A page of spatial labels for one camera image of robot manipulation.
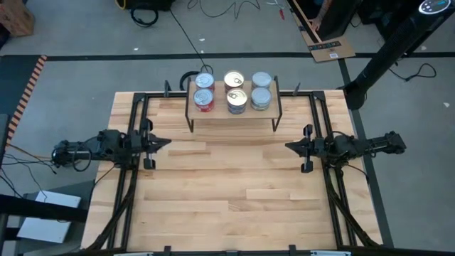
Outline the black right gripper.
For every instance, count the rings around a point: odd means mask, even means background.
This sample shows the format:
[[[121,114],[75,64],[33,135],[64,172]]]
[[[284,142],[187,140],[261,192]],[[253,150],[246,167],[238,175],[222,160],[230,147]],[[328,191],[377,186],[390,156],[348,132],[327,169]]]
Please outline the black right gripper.
[[[304,143],[302,147],[304,149],[304,163],[302,164],[301,172],[305,174],[310,173],[314,170],[314,163],[311,160],[311,157],[316,156],[322,159],[325,154],[324,138],[316,137],[315,139],[311,139],[312,133],[313,133],[312,124],[308,124],[303,128]],[[291,149],[294,153],[301,156],[302,155],[301,142],[302,139],[296,142],[287,142],[285,143],[285,147]]]

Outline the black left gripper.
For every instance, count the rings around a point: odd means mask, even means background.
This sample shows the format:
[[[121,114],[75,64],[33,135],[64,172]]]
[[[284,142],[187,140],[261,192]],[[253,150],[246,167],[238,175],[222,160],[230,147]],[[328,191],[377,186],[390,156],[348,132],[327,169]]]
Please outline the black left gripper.
[[[152,121],[145,119],[140,122],[139,129],[133,130],[130,136],[132,153],[136,155],[145,153],[146,156],[144,158],[144,168],[149,170],[156,168],[156,162],[152,159],[151,156],[153,154],[152,149],[154,151],[158,151],[164,146],[171,143],[170,139],[160,138],[157,136],[153,137],[153,134],[151,133],[152,129]]]

